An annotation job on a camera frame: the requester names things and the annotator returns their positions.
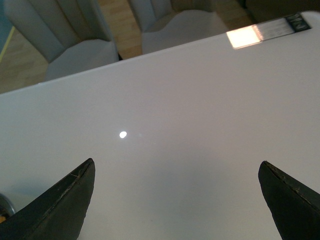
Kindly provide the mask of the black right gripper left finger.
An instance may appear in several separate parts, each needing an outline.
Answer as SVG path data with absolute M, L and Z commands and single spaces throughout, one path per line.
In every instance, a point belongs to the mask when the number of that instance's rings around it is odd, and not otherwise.
M 76 240 L 95 182 L 89 158 L 43 194 L 0 224 L 2 240 Z

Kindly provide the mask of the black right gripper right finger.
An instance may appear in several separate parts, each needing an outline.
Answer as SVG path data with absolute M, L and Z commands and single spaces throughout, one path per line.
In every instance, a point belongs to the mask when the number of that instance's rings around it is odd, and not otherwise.
M 258 180 L 264 200 L 283 240 L 320 238 L 320 194 L 263 161 Z

